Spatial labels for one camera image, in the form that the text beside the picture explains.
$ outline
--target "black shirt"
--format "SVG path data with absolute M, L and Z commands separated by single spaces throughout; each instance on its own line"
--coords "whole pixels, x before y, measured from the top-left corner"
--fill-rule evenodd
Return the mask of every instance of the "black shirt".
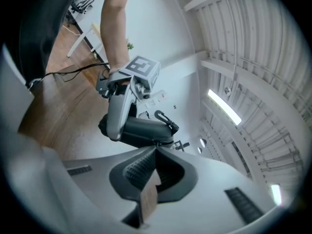
M 27 83 L 42 78 L 53 44 L 73 0 L 15 0 L 4 41 Z

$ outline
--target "desk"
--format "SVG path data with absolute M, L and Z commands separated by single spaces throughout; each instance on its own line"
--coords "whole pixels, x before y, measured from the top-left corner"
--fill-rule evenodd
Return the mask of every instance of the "desk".
M 63 71 L 75 69 L 70 66 Z M 55 149 L 63 160 L 106 156 L 108 138 L 98 123 L 107 113 L 108 101 L 94 88 L 102 71 L 103 67 L 90 68 L 69 82 L 64 82 L 66 76 L 47 76 L 32 90 L 35 99 L 19 132 Z
M 78 47 L 78 45 L 81 43 L 81 41 L 87 36 L 87 34 L 93 31 L 96 36 L 99 38 L 100 40 L 100 44 L 96 47 L 94 47 L 93 49 L 91 49 L 91 52 L 93 52 L 94 50 L 96 50 L 99 46 L 102 46 L 102 39 L 101 39 L 101 32 L 100 32 L 100 26 L 98 24 L 94 24 L 91 23 L 91 27 L 89 30 L 86 30 L 85 32 L 83 32 L 80 37 L 76 40 L 76 42 L 73 44 L 73 46 L 71 47 L 71 49 L 68 51 L 67 53 L 67 57 L 70 57 L 72 55 L 72 53 L 75 51 L 75 49 Z

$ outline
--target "fluorescent light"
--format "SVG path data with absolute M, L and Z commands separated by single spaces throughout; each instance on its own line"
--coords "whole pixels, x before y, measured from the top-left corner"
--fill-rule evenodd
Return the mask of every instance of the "fluorescent light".
M 280 205 L 282 204 L 282 195 L 279 185 L 271 185 L 271 190 L 273 194 L 273 199 L 275 204 Z
M 211 89 L 209 89 L 208 91 L 208 96 L 213 99 L 227 113 L 227 115 L 232 119 L 232 121 L 234 121 L 236 125 L 238 125 L 242 121 L 237 113 L 235 113 L 234 110 L 230 108 L 230 106 L 226 104 L 225 101 L 221 99 Z
M 200 143 L 201 143 L 201 145 L 202 145 L 203 147 L 206 146 L 206 143 L 204 142 L 204 140 L 203 140 L 202 138 L 200 139 Z

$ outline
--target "wooden floor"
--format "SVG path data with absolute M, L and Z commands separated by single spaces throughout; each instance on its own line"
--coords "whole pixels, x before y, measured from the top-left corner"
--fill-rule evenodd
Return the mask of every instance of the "wooden floor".
M 74 25 L 69 26 L 68 29 L 76 34 L 79 34 L 78 29 Z M 90 52 L 90 48 L 84 40 L 78 45 L 73 54 L 70 57 L 67 57 L 68 51 L 78 37 L 79 36 L 75 36 L 66 28 L 61 27 L 49 58 L 46 69 L 47 73 L 57 72 L 71 65 L 81 68 L 91 63 L 99 62 L 98 60 L 95 60 L 93 53 Z
M 70 30 L 78 34 L 74 26 Z M 77 37 L 61 28 L 47 72 L 64 68 L 72 71 L 99 62 L 85 41 L 70 58 L 66 56 Z M 35 99 L 19 132 L 43 146 L 54 148 L 63 160 L 106 156 L 105 145 L 109 139 L 101 134 L 98 123 L 107 113 L 108 101 L 94 89 L 98 73 L 103 69 L 103 66 L 87 69 L 69 82 L 64 82 L 64 79 L 72 75 L 47 76 L 32 89 Z

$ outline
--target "white wall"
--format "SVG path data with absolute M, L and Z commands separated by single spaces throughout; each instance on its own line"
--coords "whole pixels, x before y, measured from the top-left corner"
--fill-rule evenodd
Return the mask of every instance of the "white wall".
M 162 83 L 161 88 L 166 93 L 166 98 L 159 104 L 147 108 L 145 103 L 139 105 L 138 111 L 147 111 L 153 115 L 156 110 L 161 110 L 165 115 L 179 126 L 174 140 L 182 143 L 189 142 L 198 134 L 199 126 L 199 93 L 196 73 L 172 82 Z
M 185 22 L 189 28 L 190 39 L 193 43 L 195 52 L 200 52 L 205 50 L 205 44 L 203 39 L 203 34 L 199 24 L 198 17 L 196 13 L 185 12 L 184 6 L 188 4 L 191 0 L 175 0 L 176 4 L 180 8 L 181 14 L 185 18 Z
M 188 154 L 199 155 L 197 148 L 195 149 L 191 143 L 190 143 L 190 146 L 184 147 L 184 151 Z
M 103 2 L 95 0 L 85 15 L 75 13 L 82 31 L 88 30 L 92 22 L 100 24 Z M 141 55 L 160 61 L 165 67 L 193 53 L 185 19 L 174 0 L 128 0 L 126 16 L 126 37 L 134 45 L 130 58 Z M 87 39 L 94 47 L 100 43 L 92 33 Z M 99 54 L 106 59 L 103 51 Z

